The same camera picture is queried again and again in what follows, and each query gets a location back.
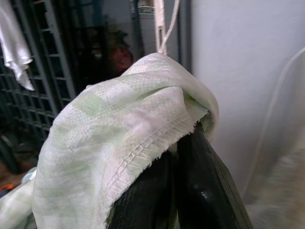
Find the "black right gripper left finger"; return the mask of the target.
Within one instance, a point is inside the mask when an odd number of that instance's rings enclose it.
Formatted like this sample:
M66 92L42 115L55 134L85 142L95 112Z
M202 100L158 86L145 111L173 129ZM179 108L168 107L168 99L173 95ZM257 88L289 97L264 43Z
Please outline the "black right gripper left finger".
M108 216L110 229L175 229L174 157L165 151L119 197Z

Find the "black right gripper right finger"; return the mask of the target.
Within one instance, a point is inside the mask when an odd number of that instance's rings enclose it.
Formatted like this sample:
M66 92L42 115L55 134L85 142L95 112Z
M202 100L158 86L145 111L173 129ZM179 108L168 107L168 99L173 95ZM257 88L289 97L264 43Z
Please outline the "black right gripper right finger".
M203 127L178 141L176 206L182 229L253 228L233 178Z

